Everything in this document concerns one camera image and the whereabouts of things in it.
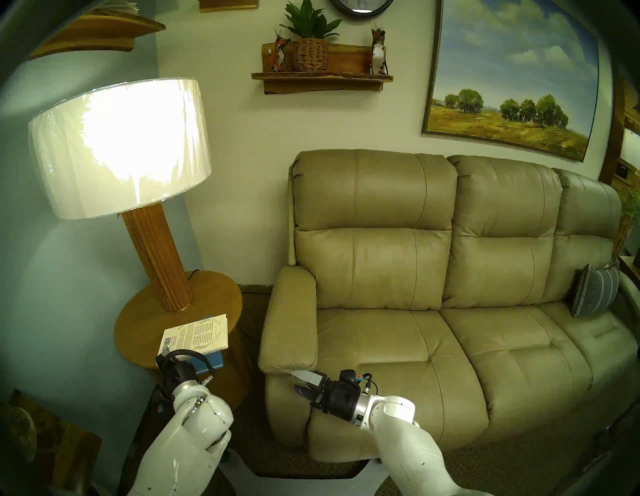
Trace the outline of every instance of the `wall clock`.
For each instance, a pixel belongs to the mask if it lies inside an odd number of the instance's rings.
[[[352,19],[372,19],[382,14],[394,0],[331,0],[344,15]]]

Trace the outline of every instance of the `white wall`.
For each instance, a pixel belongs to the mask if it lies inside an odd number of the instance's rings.
[[[158,0],[156,19],[167,25],[157,36],[160,76],[195,77],[203,93],[214,173],[186,199],[207,269],[239,283],[273,283],[286,263],[287,169],[302,150],[475,154],[598,178],[612,101],[611,61],[602,42],[595,122],[584,163],[577,163],[511,145],[421,134],[435,0],[398,0],[377,19],[387,31],[395,76],[382,93],[264,95],[251,73],[261,70],[260,45],[273,41],[273,29],[286,22],[284,6],[285,0],[262,0],[257,10],[201,14],[195,0]],[[314,0],[314,6],[328,7],[329,20],[340,16],[328,0]],[[370,27],[344,20],[336,42],[369,45]]]

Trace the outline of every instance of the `potted plant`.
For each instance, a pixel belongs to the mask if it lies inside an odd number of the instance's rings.
[[[631,184],[637,184],[640,177],[637,172],[634,172],[634,176],[631,179]],[[627,199],[622,205],[622,213],[620,216],[620,225],[618,227],[618,236],[613,246],[613,259],[616,260],[622,249],[634,218],[637,215],[638,207],[640,207],[640,192],[635,187],[629,187]]]
[[[315,9],[311,5],[311,0],[303,0],[300,8],[291,2],[287,4],[285,14],[292,26],[285,26],[301,40],[294,44],[293,65],[297,71],[302,72],[323,72],[329,64],[329,50],[324,39],[328,36],[338,36],[332,33],[337,28],[342,19],[336,19],[327,23],[323,8]]]

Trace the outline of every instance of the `backrest cushion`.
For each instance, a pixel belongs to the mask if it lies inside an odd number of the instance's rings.
[[[292,169],[298,264],[319,308],[440,308],[456,198],[442,156],[302,152]]]
[[[602,269],[611,261],[620,224],[620,198],[612,187],[575,172],[554,170],[563,192],[543,302],[569,296],[587,264]]]
[[[452,156],[458,192],[443,308],[539,303],[562,187],[550,168]]]

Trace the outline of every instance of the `cat figurine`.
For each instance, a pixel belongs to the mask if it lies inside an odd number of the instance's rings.
[[[284,47],[291,40],[282,38],[276,33],[276,51],[273,52],[269,47],[269,60],[267,62],[267,72],[287,72],[287,63],[284,60]]]
[[[389,74],[387,58],[385,57],[385,34],[382,29],[371,29],[373,43],[371,45],[371,74]]]

